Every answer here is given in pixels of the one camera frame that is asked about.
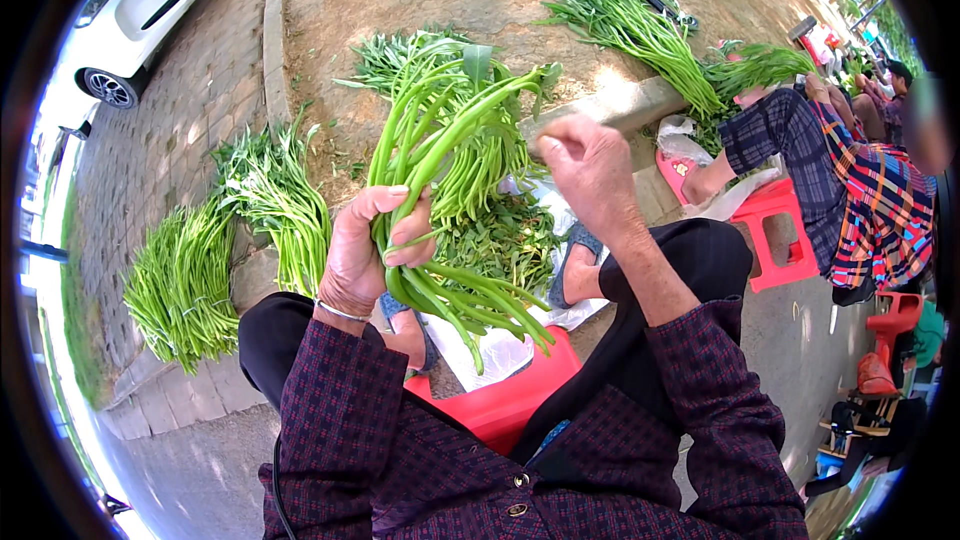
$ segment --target silver bracelet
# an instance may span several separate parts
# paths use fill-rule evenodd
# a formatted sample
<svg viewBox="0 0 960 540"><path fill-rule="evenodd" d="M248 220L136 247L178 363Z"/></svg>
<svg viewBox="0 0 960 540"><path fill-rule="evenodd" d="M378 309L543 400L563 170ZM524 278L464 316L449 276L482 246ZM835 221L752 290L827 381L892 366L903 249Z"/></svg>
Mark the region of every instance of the silver bracelet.
<svg viewBox="0 0 960 540"><path fill-rule="evenodd" d="M332 313L332 314L335 315L335 316L340 316L341 318L352 319L353 321L360 321L360 322L362 322L362 323L367 323L368 321L370 321L370 318L372 318L372 317L374 316L373 313L370 313L370 314L367 315L366 317L358 316L358 315L351 315L351 314L349 314L349 313L343 312L343 311L340 310L339 308L334 308L333 306L328 305L327 303L325 303L325 302L322 301L322 300L314 299L313 302L314 302L314 304L317 305L318 307L323 307L324 309L330 311L330 313Z"/></svg>

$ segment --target vegetable bundle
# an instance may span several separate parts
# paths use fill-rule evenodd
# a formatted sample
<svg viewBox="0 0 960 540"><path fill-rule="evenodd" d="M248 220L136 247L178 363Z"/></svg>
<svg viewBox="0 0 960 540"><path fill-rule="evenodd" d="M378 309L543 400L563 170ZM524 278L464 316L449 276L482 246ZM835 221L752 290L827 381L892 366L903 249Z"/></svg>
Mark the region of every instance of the vegetable bundle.
<svg viewBox="0 0 960 540"><path fill-rule="evenodd" d="M550 253L560 246L561 239L553 233L553 215L536 201L529 192L491 200L490 211L481 213L476 221L459 222L437 236L434 259L539 294L553 275ZM444 288L476 294L470 284L444 278L440 283Z"/></svg>
<svg viewBox="0 0 960 540"><path fill-rule="evenodd" d="M124 302L147 346L190 374L200 359L219 359L237 347L232 216L212 198L196 209L177 207L147 233L126 273Z"/></svg>
<svg viewBox="0 0 960 540"><path fill-rule="evenodd" d="M543 5L554 17L540 23L567 24L583 42L618 49L643 61L683 95L698 118L723 107L690 52L687 27L679 30L644 0L557 0Z"/></svg>
<svg viewBox="0 0 960 540"><path fill-rule="evenodd" d="M511 76L506 66L491 59L490 46L471 43L467 36L454 32L452 26L426 27L410 36L396 33L388 38L376 34L353 50L362 57L356 66L357 74L350 80L334 81L350 87L372 88L391 102L397 101L402 88L420 81L432 68L450 65L450 73L476 78L476 83L452 84L445 88L448 96L432 114L435 122L426 128L435 133L449 124L483 88ZM421 102L424 109L428 108L427 103L438 101L443 89L427 85L425 90L428 95ZM499 197L497 186L508 174L522 181L546 173L542 166L531 161L526 142L517 129L520 103L508 97L491 107L490 113L496 113L498 118L488 116L482 128L454 147L450 173L434 192L432 215L435 220L475 220L490 210L488 200Z"/></svg>
<svg viewBox="0 0 960 540"><path fill-rule="evenodd" d="M369 166L368 186L405 184L410 188L406 201L390 213L384 213L371 225L370 235L381 258L401 247L391 246L390 233L403 218L410 215L421 190L446 168L445 157L468 138L481 135L490 128L504 126L502 107L517 102L518 94L527 90L537 94L534 114L540 109L544 88L560 75L560 66L540 66L521 76L488 77L488 50L471 50L462 59L435 65L427 60L417 65L392 95L392 108ZM459 105L455 112L441 115L451 101L462 97L464 88L474 89L474 96ZM486 174L486 161L480 161L474 175ZM427 234L433 236L445 228ZM413 245L425 236L407 243ZM452 280L470 286L474 294L445 287L438 279ZM483 374L483 359L474 335L486 334L484 326L511 332L519 340L529 334L544 353L546 342L555 342L536 319L512 295L522 296L536 306L548 310L541 300L510 282L439 264L432 260L421 267L387 267L386 284L390 294L417 311L449 321L473 356L477 373Z"/></svg>
<svg viewBox="0 0 960 540"><path fill-rule="evenodd" d="M722 102L729 102L735 96L755 86L769 86L796 76L816 71L810 55L793 48L775 46L768 43L752 43L731 46L725 44L720 51L723 60L702 64L703 77L706 78ZM728 61L726 53L736 52L738 61Z"/></svg>
<svg viewBox="0 0 960 540"><path fill-rule="evenodd" d="M306 180L306 147L319 126L307 132L306 141L297 137L305 107L293 124L276 134L270 128L252 134L247 127L233 144L211 155L217 164L220 207L235 209L252 224L254 234L270 234L279 259L280 289L315 296L327 266L332 228L327 203Z"/></svg>

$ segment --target red plastic stool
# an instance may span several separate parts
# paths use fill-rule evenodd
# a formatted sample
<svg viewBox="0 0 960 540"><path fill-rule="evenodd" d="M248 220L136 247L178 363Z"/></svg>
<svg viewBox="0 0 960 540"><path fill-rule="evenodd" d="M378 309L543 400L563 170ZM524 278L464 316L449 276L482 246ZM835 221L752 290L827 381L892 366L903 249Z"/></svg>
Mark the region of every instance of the red plastic stool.
<svg viewBox="0 0 960 540"><path fill-rule="evenodd" d="M790 244L790 253L784 267L774 263L770 254L770 244L763 233L763 220L779 213L786 213L793 219L797 228L797 241ZM804 231L804 218L800 215L800 203L793 191L793 182L789 179L777 180L761 187L736 210L729 219L731 222L745 222L753 237L756 258L760 261L760 275L750 278L750 288L754 293L806 280L820 274L817 260L813 256L813 246Z"/></svg>
<svg viewBox="0 0 960 540"><path fill-rule="evenodd" d="M550 356L534 349L530 366L510 378L442 400L430 396L427 376L409 378L403 387L462 423L491 450L507 455L534 411L580 371L567 331L556 326L547 329L557 341L550 346Z"/></svg>
<svg viewBox="0 0 960 540"><path fill-rule="evenodd" d="M909 332L917 327L920 315L924 312L924 297L920 294L901 294L900 292L877 292L876 297L887 297L893 300L887 312L867 317L867 329L876 332L876 354L885 354L885 362L889 364L894 353L897 334Z"/></svg>

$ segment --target jacket sleeve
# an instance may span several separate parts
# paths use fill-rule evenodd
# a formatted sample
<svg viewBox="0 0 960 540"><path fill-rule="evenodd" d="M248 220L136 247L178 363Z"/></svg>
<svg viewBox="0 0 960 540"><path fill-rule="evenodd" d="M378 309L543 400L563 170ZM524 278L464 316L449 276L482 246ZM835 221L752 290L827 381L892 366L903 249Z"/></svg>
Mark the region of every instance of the jacket sleeve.
<svg viewBox="0 0 960 540"><path fill-rule="evenodd" d="M804 504L784 470L784 415L747 369L740 301L711 301L647 331L667 395L693 438L699 498L689 514L745 537L807 537Z"/></svg>
<svg viewBox="0 0 960 540"><path fill-rule="evenodd" d="M372 537L371 483L397 429L407 357L367 325L359 338L311 320L280 399L280 496L303 538ZM264 538L287 537L260 467Z"/></svg>

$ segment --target black pants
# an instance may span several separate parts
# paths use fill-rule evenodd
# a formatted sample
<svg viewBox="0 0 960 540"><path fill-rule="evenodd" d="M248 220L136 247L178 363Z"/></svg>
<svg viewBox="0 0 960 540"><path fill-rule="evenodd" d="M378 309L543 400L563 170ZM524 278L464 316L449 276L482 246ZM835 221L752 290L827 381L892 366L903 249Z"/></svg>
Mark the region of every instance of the black pants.
<svg viewBox="0 0 960 540"><path fill-rule="evenodd" d="M840 471L824 477L823 479L814 479L806 483L806 496L813 498L827 492L833 492L850 483L857 473L857 469L863 460L867 459L869 454L870 439L856 437L849 439L849 450L846 451L846 458Z"/></svg>
<svg viewBox="0 0 960 540"><path fill-rule="evenodd" d="M679 278L702 302L743 294L753 254L736 228L709 219L688 219L653 228L650 232ZM528 462L544 437L561 421L573 419L606 384L624 392L678 435L683 431L645 340L646 318L613 257L607 258L601 267L600 290L617 304L613 324L580 372L554 392L530 418L510 454L516 462ZM306 296L277 292L264 298L240 319L240 366L250 383L277 409L283 384L312 315L313 301ZM373 326L366 326L365 336L376 333ZM740 338L735 337L733 341L739 344ZM463 429L413 393L406 392L405 399Z"/></svg>

